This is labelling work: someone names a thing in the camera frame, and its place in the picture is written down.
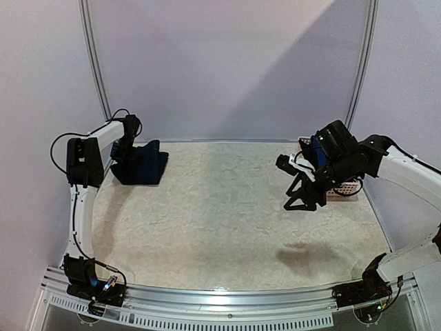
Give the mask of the dark blue denim jeans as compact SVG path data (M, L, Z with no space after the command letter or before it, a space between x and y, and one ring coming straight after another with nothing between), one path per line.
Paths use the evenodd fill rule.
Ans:
M160 151L161 143L152 140L132 147L124 160L115 161L110 170L123 185L158 185L167 166L169 153Z

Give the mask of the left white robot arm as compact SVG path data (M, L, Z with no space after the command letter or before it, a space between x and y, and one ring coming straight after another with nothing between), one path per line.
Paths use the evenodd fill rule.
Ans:
M101 153L111 147L111 160L118 163L128 160L134 152L133 143L140 128L139 118L128 114L106 121L91 133L68 140L66 172L71 206L69 241L65 253L70 257L91 259L94 256L93 207L105 178Z

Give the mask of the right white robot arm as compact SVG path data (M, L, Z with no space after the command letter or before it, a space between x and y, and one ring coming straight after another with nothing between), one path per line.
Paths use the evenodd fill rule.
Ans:
M404 151L391 138L373 134L357 141L344 123L336 120L315 134L327 164L315 169L298 155L281 154L276 166L294 177L286 192L286 210L314 211L327 203L326 193L340 184L369 175L394 183L440 209L440 171ZM371 262L356 286L363 301L382 291L383 283L440 261L440 232Z

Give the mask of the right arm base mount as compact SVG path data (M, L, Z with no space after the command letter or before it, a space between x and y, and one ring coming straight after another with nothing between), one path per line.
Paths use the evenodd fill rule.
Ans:
M395 295L389 282L374 276L336 285L332 288L331 295L338 308L352 306L359 322L365 325L375 324L399 297L404 283L403 276L400 275L397 281L398 291Z

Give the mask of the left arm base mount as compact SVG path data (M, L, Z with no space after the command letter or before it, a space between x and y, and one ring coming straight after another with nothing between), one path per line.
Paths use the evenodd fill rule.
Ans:
M97 277L96 266L114 273L107 281ZM66 254L62 263L69 286L67 293L80 299L89 300L92 305L103 303L121 307L127 290L127 278L118 269L97 261L95 258L71 257Z

